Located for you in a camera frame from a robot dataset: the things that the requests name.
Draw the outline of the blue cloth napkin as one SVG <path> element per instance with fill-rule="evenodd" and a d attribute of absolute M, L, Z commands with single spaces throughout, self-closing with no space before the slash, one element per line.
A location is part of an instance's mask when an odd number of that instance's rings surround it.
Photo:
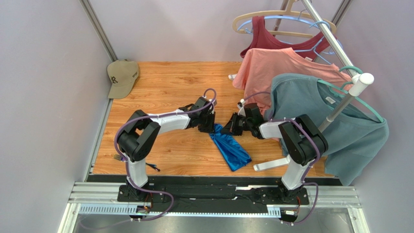
<path fill-rule="evenodd" d="M 223 129 L 221 124 L 214 124 L 214 132 L 209 133 L 209 136 L 229 169 L 234 172 L 252 162 L 247 151 L 231 135 L 222 134 L 221 129 Z"/>

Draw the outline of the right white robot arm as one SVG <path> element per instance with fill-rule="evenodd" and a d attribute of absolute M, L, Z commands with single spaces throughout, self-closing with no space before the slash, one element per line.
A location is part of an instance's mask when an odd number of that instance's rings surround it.
<path fill-rule="evenodd" d="M 327 151 L 328 143 L 308 115 L 266 121 L 261 114 L 239 115 L 234 113 L 221 129 L 222 134 L 238 136 L 249 131 L 258 139 L 279 138 L 284 142 L 288 155 L 285 158 L 254 165 L 256 172 L 285 166 L 281 178 L 286 191 L 296 190 L 304 184 L 304 178 L 314 163 Z"/>

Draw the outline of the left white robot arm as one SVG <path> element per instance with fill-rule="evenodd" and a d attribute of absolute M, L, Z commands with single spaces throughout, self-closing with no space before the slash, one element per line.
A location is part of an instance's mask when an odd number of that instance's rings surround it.
<path fill-rule="evenodd" d="M 126 162 L 127 182 L 136 190 L 150 192 L 143 186 L 148 182 L 146 157 L 151 152 L 158 135 L 175 130 L 198 127 L 210 133 L 214 129 L 213 107 L 188 110 L 179 108 L 163 114 L 146 114 L 135 111 L 122 125 L 114 139 L 114 147 Z"/>

